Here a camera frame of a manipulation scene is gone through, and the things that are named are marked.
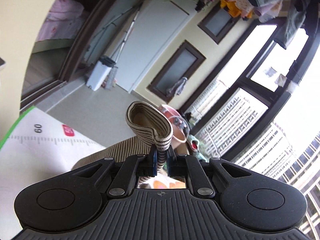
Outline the striped beige knit garment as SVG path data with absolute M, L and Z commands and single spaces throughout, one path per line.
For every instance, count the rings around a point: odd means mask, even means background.
M 173 137 L 170 121 L 158 109 L 143 101 L 135 101 L 129 105 L 125 120 L 135 134 L 134 137 L 80 159 L 72 169 L 107 157 L 113 158 L 117 163 L 124 162 L 132 155 L 149 154 L 151 146 L 155 146 L 158 152 L 157 171 L 160 171 L 166 162 L 165 152 L 170 148 Z

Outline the pink floral bedding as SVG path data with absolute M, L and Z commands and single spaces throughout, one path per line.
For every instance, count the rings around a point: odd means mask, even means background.
M 44 40 L 74 39 L 88 17 L 84 6 L 75 0 L 55 0 L 36 38 Z

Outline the mop pole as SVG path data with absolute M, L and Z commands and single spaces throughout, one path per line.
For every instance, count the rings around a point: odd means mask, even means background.
M 141 7 L 142 7 L 142 4 L 139 4 L 137 6 L 137 9 L 135 10 L 134 16 L 132 17 L 130 24 L 127 25 L 126 29 L 124 29 L 121 40 L 120 40 L 119 44 L 117 45 L 116 49 L 114 50 L 113 54 L 111 55 L 111 59 L 115 63 L 117 63 L 119 61 L 119 58 L 122 54 L 122 51 L 125 47 L 125 44 L 129 38 L 129 35 L 131 34 L 131 31 L 133 29 L 133 26 L 135 25 L 137 18 L 139 16 Z

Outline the green knit slippers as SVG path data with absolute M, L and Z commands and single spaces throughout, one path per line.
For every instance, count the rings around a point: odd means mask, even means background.
M 203 142 L 190 134 L 187 137 L 187 145 L 189 147 L 190 154 L 195 156 L 198 161 L 208 162 L 209 158 Z

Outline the pink plastic basin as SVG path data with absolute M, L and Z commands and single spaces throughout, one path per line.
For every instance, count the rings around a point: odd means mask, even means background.
M 177 148 L 187 141 L 189 135 L 189 125 L 178 111 L 169 105 L 160 105 L 158 110 L 169 120 L 173 128 L 171 145 Z

